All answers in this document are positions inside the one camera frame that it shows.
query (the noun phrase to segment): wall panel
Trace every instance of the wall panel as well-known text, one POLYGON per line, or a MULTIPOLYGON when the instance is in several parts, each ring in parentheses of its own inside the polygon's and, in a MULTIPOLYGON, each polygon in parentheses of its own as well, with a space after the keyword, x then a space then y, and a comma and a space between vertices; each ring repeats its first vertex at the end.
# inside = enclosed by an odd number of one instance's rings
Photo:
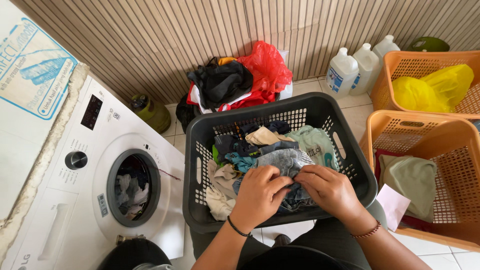
POLYGON ((385 35, 406 49, 439 37, 451 50, 480 47, 476 0, 11 0, 122 98, 178 102, 186 72, 213 56, 242 56, 265 40, 289 50, 293 79, 326 73, 385 35))

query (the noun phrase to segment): orange laundry basket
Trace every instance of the orange laundry basket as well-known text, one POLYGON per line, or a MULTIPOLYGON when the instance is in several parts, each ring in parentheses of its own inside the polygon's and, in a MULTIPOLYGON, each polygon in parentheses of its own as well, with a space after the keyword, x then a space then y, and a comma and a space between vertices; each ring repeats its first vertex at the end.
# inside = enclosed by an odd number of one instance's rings
POLYGON ((396 233, 480 252, 480 136, 472 123, 454 116, 378 110, 368 117, 359 144, 372 170, 373 149, 437 164, 432 231, 400 226, 396 233))
POLYGON ((472 68, 474 78, 467 95, 455 107, 455 113, 432 113, 471 120, 480 119, 480 50, 459 52, 391 51, 385 54, 383 61, 384 66, 370 94, 374 110, 413 112, 414 110, 407 110, 397 104, 392 81, 402 76, 420 79, 445 67, 467 64, 472 68))

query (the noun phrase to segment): foot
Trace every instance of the foot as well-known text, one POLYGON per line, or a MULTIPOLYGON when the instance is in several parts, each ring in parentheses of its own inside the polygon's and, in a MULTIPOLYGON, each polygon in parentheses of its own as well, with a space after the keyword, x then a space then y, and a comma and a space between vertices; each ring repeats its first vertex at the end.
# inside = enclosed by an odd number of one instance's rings
POLYGON ((284 234, 279 234, 277 237, 275 237, 275 244, 273 244, 272 247, 278 247, 278 246, 286 246, 290 244, 292 240, 290 237, 284 235, 284 234))

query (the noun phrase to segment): energy label sticker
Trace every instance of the energy label sticker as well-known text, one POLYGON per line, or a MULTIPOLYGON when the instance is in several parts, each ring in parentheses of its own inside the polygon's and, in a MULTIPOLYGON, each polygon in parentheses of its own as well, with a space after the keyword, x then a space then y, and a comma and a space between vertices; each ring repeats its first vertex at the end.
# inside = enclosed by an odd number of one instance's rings
POLYGON ((77 60, 27 18, 0 45, 0 98, 51 119, 77 60))

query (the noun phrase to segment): washing machine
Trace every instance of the washing machine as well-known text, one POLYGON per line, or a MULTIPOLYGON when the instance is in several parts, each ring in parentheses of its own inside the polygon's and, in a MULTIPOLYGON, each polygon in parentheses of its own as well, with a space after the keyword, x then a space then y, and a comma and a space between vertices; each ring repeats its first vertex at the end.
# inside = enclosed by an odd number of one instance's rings
POLYGON ((183 175, 184 155, 88 77, 1 269, 94 270, 118 235, 182 257, 183 175), (128 214, 118 190, 127 174, 146 197, 128 214))

